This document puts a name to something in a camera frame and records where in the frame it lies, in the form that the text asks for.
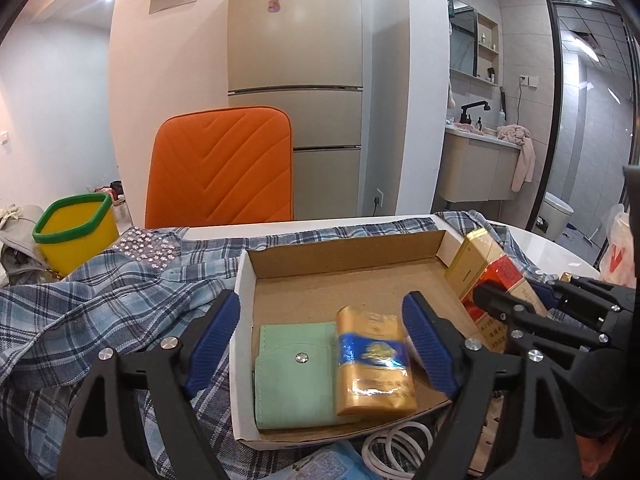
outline blue plastic packet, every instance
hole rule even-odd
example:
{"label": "blue plastic packet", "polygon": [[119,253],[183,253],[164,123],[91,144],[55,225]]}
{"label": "blue plastic packet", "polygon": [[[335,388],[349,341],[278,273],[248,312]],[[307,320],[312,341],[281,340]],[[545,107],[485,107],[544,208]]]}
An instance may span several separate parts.
{"label": "blue plastic packet", "polygon": [[348,440],[323,447],[263,480],[382,480],[369,471]]}

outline white plastic bag with red print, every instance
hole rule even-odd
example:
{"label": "white plastic bag with red print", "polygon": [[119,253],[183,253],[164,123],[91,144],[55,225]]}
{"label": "white plastic bag with red print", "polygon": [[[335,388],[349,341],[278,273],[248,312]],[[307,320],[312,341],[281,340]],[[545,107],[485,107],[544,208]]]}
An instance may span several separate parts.
{"label": "white plastic bag with red print", "polygon": [[615,285],[636,288],[634,238],[629,228],[629,213],[621,211],[613,216],[607,238],[609,247],[600,261],[602,279]]}

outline vanity countertop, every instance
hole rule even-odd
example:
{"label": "vanity countertop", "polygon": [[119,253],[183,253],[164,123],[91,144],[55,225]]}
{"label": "vanity countertop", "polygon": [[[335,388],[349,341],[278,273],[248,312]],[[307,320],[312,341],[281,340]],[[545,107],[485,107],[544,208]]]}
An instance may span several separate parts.
{"label": "vanity countertop", "polygon": [[490,142],[492,144],[499,144],[500,146],[508,146],[509,148],[514,148],[515,150],[519,150],[520,146],[518,146],[517,144],[513,144],[512,142],[507,142],[506,140],[500,140],[497,139],[494,136],[491,135],[478,135],[478,134],[473,134],[471,132],[467,132],[465,130],[459,130],[458,128],[456,128],[455,126],[450,126],[450,125],[446,125],[444,128],[445,133],[451,134],[451,135],[456,135],[459,137],[466,137],[467,139],[473,139],[473,140],[483,140],[484,142]]}

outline refrigerator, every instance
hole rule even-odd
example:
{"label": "refrigerator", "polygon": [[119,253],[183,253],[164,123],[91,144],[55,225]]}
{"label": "refrigerator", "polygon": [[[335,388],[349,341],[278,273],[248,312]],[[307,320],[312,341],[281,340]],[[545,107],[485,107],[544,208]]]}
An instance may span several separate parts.
{"label": "refrigerator", "polygon": [[229,105],[269,105],[293,132],[296,220],[356,216],[362,0],[229,0]]}

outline black faucet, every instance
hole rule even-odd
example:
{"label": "black faucet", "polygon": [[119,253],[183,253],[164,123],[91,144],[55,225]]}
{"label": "black faucet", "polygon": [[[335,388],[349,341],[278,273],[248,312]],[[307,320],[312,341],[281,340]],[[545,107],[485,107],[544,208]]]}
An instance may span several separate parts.
{"label": "black faucet", "polygon": [[471,117],[466,114],[466,111],[469,108],[475,108],[476,106],[484,105],[485,110],[491,110],[489,103],[487,101],[478,101],[477,103],[471,103],[468,105],[461,106],[462,115],[460,115],[460,124],[471,124]]}

